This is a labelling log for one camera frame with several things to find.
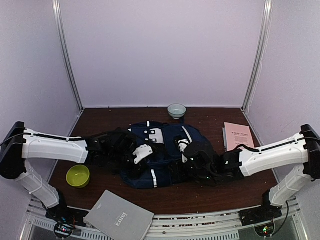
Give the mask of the navy blue student backpack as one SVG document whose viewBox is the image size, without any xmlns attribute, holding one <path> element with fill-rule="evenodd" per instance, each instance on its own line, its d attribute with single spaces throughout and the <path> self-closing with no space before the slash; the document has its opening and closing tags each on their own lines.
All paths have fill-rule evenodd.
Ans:
<svg viewBox="0 0 320 240">
<path fill-rule="evenodd" d="M 184 123 L 161 123 L 146 121 L 133 124 L 129 129 L 134 139 L 133 152 L 141 145 L 149 145 L 153 154 L 134 164 L 133 152 L 125 156 L 120 166 L 120 177 L 135 189 L 163 188 L 174 185 L 171 164 L 182 162 L 182 154 L 174 143 L 174 138 L 190 138 L 192 143 L 184 155 L 194 167 L 194 180 L 215 183 L 217 176 L 215 160 L 218 158 L 210 141 L 195 127 Z"/>
</svg>

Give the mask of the grey hardcover book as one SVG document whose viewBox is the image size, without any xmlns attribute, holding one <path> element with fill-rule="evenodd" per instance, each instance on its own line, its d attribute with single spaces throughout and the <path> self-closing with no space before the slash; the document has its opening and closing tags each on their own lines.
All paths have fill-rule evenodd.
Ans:
<svg viewBox="0 0 320 240">
<path fill-rule="evenodd" d="M 154 216 L 153 212 L 105 190 L 83 221 L 114 240 L 143 240 Z"/>
</svg>

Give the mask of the pink paperback book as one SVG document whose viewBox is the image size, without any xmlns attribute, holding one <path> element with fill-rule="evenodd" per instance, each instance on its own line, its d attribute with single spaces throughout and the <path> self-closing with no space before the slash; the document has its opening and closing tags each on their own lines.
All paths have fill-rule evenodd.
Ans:
<svg viewBox="0 0 320 240">
<path fill-rule="evenodd" d="M 246 145 L 250 148 L 255 147 L 249 126 L 225 122 L 222 133 L 227 151 L 231 151 L 239 145 Z"/>
</svg>

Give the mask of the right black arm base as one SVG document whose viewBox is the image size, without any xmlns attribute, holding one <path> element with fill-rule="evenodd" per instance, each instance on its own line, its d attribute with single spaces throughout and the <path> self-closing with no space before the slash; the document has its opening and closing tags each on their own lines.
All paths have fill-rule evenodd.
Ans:
<svg viewBox="0 0 320 240">
<path fill-rule="evenodd" d="M 272 205 L 268 199 L 263 199 L 261 206 L 241 210 L 239 218 L 242 226 L 256 225 L 271 221 L 282 216 L 282 206 Z"/>
</svg>

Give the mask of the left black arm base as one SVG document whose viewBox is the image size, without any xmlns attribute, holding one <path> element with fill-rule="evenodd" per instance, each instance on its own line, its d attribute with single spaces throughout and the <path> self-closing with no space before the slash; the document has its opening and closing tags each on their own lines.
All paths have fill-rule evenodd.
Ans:
<svg viewBox="0 0 320 240">
<path fill-rule="evenodd" d="M 68 207 L 66 200 L 60 198 L 58 205 L 52 208 L 45 208 L 46 217 L 57 223 L 68 224 L 71 226 L 85 227 L 84 218 L 89 214 L 87 210 Z"/>
</svg>

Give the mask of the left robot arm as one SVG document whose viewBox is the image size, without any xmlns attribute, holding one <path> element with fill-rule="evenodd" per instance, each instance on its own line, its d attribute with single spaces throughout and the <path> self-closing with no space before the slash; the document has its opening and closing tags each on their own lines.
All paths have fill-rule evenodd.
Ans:
<svg viewBox="0 0 320 240">
<path fill-rule="evenodd" d="M 61 222 L 72 218 L 61 191 L 44 181 L 29 159 L 49 159 L 85 164 L 94 159 L 121 159 L 138 165 L 155 152 L 155 147 L 130 130 L 116 130 L 92 136 L 67 137 L 25 128 L 16 122 L 0 144 L 0 175 L 19 182 L 30 195 L 38 198 Z"/>
</svg>

